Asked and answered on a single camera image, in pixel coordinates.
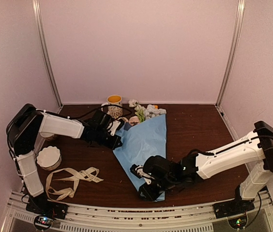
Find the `wooden table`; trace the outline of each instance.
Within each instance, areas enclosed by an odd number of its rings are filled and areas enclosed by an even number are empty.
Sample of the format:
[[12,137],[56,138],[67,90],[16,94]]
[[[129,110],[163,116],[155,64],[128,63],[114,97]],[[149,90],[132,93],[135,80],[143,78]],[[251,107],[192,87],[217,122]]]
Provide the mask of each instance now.
[[[98,105],[66,105],[61,114],[81,115]],[[213,105],[159,105],[167,110],[167,158],[179,161],[194,148],[211,150],[232,142],[232,138]],[[193,187],[174,189],[166,193],[166,200],[152,203],[137,197],[137,191],[126,176],[124,170],[105,147],[88,147],[85,141],[60,136],[45,146],[56,146],[61,150],[62,162],[59,168],[70,167],[85,170],[89,167],[100,169],[100,183],[80,181],[74,198],[65,198],[63,202],[108,206],[108,207],[160,207],[208,203],[234,197],[235,188],[248,176],[244,165],[224,171],[204,180]],[[39,169],[43,185],[50,172]],[[69,176],[61,172],[53,179]],[[52,182],[55,189],[72,187],[72,182]]]

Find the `metal frame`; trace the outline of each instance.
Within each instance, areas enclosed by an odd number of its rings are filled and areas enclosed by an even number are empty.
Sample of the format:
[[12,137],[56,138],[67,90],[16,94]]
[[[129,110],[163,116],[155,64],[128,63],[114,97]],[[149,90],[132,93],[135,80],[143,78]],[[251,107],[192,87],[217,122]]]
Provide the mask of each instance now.
[[33,4],[33,11],[34,11],[34,17],[36,20],[36,25],[38,28],[39,32],[39,37],[40,37],[40,42],[41,42],[41,47],[42,47],[42,52],[43,52],[43,58],[44,58],[44,63],[47,71],[48,78],[50,80],[51,88],[55,94],[56,97],[56,102],[59,107],[62,107],[62,102],[59,96],[58,88],[55,82],[54,74],[50,65],[50,59],[47,51],[47,46],[46,46],[46,39],[44,35],[44,29],[43,29],[43,24],[42,24],[42,16],[41,16],[41,10],[40,10],[40,1],[39,0],[32,0]]
[[225,70],[225,75],[224,79],[222,82],[222,86],[219,91],[219,95],[217,98],[216,106],[220,107],[224,93],[226,91],[227,83],[230,78],[233,62],[235,59],[235,53],[236,49],[239,43],[240,35],[241,35],[241,30],[242,30],[242,24],[243,24],[243,17],[244,17],[244,10],[245,10],[245,0],[239,0],[238,3],[238,11],[237,11],[237,16],[235,20],[235,25],[234,25],[234,32],[233,32],[233,37],[232,37],[232,43],[231,43],[231,48],[230,48],[230,53],[228,57],[228,62]]
[[[28,196],[12,192],[5,210],[2,232],[9,232],[14,218],[32,223],[36,214],[26,211]],[[262,209],[267,209],[273,231],[273,203],[267,191],[260,192]],[[66,219],[56,221],[53,229],[65,232],[186,232],[213,231],[212,224],[227,218],[215,218],[213,203],[162,208],[111,208],[70,204]],[[256,197],[255,210],[260,201]]]

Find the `white flower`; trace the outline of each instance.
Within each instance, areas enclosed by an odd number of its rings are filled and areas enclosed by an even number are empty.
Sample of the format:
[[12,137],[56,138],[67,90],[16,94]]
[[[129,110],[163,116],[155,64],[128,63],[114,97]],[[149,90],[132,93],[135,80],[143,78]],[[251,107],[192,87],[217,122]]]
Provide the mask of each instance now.
[[128,101],[129,107],[136,107],[138,105],[138,101],[135,99],[131,99]]

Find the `mug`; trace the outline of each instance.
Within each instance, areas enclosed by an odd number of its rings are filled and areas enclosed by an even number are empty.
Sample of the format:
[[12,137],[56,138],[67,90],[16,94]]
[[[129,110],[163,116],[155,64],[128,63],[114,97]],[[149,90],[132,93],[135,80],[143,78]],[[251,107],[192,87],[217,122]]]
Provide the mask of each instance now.
[[103,103],[101,105],[101,110],[103,111],[103,107],[104,105],[110,105],[108,107],[108,114],[111,115],[112,118],[118,118],[122,116],[122,108],[113,106],[113,105],[119,105],[122,106],[122,98],[119,95],[111,95],[107,98],[107,102]]

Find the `pink wall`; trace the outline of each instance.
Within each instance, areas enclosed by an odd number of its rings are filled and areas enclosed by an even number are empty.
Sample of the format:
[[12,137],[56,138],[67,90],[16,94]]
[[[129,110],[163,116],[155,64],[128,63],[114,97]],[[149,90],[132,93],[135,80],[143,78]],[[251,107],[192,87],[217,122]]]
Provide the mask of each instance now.
[[[273,1],[246,1],[243,30],[222,107],[238,136],[273,126]],[[268,184],[273,199],[273,178]]]
[[0,0],[0,219],[21,182],[6,145],[5,127],[27,102],[56,110],[39,45],[31,0]]
[[63,103],[214,103],[236,0],[47,0],[41,12]]

